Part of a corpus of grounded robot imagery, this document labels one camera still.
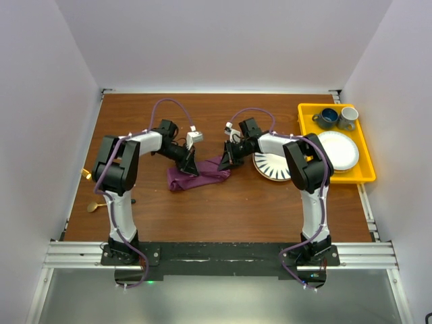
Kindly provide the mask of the purple cloth napkin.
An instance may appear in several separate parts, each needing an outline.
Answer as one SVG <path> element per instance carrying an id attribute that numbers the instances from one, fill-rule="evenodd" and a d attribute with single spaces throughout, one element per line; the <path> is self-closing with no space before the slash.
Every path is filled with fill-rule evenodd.
<path id="1" fill-rule="evenodd" d="M 180 172 L 176 167 L 167 170 L 167 185 L 170 191 L 186 191 L 210 184 L 224 182 L 230 177 L 230 170 L 219 171 L 221 156 L 206 159 L 196 163 L 199 175 L 188 175 Z"/>

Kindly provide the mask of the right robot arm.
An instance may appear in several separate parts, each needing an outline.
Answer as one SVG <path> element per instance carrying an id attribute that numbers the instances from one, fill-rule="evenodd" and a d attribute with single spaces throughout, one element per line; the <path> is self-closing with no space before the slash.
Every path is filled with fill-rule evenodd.
<path id="1" fill-rule="evenodd" d="M 298 260 L 316 265 L 331 248 L 331 236 L 327 225 L 327 193 L 333 165 L 316 134 L 294 136 L 262 131 L 255 119 L 239 123 L 241 136 L 234 138 L 232 124 L 227 123 L 219 170 L 233 169 L 243 164 L 249 155 L 273 154 L 283 157 L 288 165 L 291 181 L 300 191 L 303 210 L 301 242 L 290 249 L 298 254 Z"/>

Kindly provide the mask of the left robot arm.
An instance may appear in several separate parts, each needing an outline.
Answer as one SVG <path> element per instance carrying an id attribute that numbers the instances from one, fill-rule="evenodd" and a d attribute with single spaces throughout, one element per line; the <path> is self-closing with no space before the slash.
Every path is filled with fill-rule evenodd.
<path id="1" fill-rule="evenodd" d="M 191 126 L 186 143 L 178 145 L 175 142 L 177 133 L 177 125 L 164 119 L 152 130 L 103 137 L 92 169 L 94 192 L 102 195 L 107 203 L 110 221 L 107 254 L 125 265 L 144 259 L 144 253 L 139 249 L 131 202 L 140 157 L 148 153 L 159 154 L 174 161 L 177 170 L 187 176 L 199 175 L 194 145 L 203 140 L 203 134 Z"/>

